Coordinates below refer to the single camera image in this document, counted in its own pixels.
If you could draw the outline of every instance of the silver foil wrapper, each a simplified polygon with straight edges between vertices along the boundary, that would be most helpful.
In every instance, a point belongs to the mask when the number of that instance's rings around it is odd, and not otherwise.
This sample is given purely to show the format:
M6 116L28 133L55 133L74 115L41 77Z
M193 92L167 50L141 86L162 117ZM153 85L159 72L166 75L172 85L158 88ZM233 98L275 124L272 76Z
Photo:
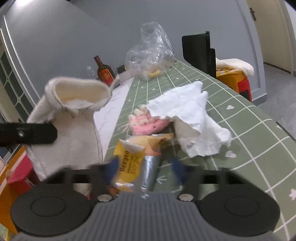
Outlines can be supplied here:
M140 190L137 190L137 191L141 191L141 192L152 191L152 188L156 179L159 162L160 162L160 155L144 157L144 160L142 163L142 175L140 175L142 182L141 182Z

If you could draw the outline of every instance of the gray floor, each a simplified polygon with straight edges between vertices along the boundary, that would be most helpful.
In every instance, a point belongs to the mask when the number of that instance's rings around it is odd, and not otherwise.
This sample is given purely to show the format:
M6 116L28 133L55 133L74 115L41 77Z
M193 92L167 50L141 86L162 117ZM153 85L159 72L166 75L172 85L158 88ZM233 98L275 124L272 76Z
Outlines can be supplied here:
M264 64L267 102L259 107L296 137L296 78Z

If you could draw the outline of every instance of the black circular disc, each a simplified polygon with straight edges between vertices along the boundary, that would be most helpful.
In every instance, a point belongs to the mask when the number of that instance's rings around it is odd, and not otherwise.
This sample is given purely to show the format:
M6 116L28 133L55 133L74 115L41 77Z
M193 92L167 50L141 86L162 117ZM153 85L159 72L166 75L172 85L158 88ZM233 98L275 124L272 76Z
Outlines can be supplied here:
M65 185L40 185L12 204L10 216L18 231L33 236L56 236L85 222L90 201Z
M200 213L216 229L235 236L256 236L273 230L280 209L273 198L247 184L233 184L201 200Z

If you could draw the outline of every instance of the white heart print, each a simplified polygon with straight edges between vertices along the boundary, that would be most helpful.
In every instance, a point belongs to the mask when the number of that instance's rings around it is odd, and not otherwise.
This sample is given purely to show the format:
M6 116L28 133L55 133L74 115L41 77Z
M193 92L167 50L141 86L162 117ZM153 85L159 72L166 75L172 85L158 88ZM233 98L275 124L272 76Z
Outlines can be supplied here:
M229 106L227 106L227 108L226 108L227 110L232 110L232 109L234 109L234 106L232 106L232 105L229 105Z
M237 155L236 155L235 153L233 153L232 150L228 150L228 151L225 153L225 157L236 158Z

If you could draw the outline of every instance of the white towel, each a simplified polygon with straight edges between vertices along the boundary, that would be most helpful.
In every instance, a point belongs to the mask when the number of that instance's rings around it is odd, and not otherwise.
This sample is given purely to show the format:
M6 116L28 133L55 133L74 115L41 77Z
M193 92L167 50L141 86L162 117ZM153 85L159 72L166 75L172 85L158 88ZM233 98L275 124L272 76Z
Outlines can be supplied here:
M217 69L226 68L226 67L240 69L246 76L254 75L253 66L245 61L242 61L237 58L221 59L221 60L216 58Z
M152 117L174 121L178 142L191 158L217 154L232 140L230 131L207 115L208 93L201 89L202 82L196 81L169 90L147 105Z
M84 169L103 162L93 116L110 100L112 87L97 80L68 77L54 78L47 83L45 95L27 121L50 121L58 131L53 144L26 146L28 157L40 180L63 166Z

